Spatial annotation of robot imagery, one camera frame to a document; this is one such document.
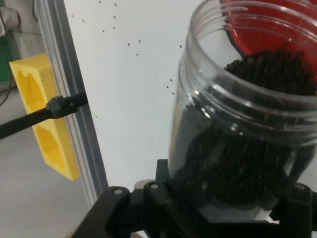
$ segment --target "yellow block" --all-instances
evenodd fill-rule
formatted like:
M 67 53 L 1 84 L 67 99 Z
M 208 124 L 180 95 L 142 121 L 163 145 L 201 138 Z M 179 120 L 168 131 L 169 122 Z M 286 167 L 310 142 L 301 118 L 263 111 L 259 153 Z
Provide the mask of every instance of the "yellow block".
M 44 108 L 51 98 L 57 96 L 46 54 L 20 59 L 10 65 L 27 113 Z M 45 163 L 70 180 L 79 178 L 65 119 L 49 119 L 33 126 L 33 131 Z

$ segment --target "black granules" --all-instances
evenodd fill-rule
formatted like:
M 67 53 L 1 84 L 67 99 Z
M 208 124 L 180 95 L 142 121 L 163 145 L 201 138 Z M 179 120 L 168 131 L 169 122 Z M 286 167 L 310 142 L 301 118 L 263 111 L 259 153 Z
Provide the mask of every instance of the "black granules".
M 226 70 L 267 89 L 314 96 L 313 74 L 302 61 L 301 53 L 282 47 L 245 56 Z M 201 110 L 204 96 L 193 101 L 183 110 L 174 138 L 170 162 L 173 190 L 198 208 L 212 203 L 270 210 L 296 182 L 314 156 L 315 146 L 288 143 L 290 135 L 283 131 L 280 142 L 271 140 L 269 131 L 264 139 L 244 135 L 239 127 L 227 128 L 205 116 Z

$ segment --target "black bracket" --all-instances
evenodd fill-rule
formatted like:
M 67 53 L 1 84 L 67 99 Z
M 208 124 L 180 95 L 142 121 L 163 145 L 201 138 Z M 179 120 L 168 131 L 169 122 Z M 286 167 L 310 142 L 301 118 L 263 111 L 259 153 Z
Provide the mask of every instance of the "black bracket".
M 194 207 L 175 199 L 166 186 L 167 160 L 158 160 L 156 181 L 132 193 L 110 187 L 102 193 L 80 224 L 74 238 L 129 238 L 144 230 L 150 238 L 310 238 L 312 211 L 317 204 L 313 193 L 296 184 L 267 221 L 209 223 Z

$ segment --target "white panel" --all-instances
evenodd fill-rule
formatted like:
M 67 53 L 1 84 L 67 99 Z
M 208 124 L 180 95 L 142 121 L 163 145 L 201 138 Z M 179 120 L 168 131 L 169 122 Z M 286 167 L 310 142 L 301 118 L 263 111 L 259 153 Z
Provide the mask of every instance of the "white panel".
M 200 2 L 65 0 L 110 186 L 153 179 L 169 156 L 178 62 Z

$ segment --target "metal frame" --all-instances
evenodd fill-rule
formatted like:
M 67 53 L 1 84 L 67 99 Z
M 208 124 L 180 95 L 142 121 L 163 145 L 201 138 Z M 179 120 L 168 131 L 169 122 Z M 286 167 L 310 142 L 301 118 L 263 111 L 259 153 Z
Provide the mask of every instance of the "metal frame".
M 38 18 L 59 94 L 72 96 L 85 90 L 68 18 L 62 0 L 37 1 Z M 89 106 L 66 117 L 89 207 L 108 188 Z

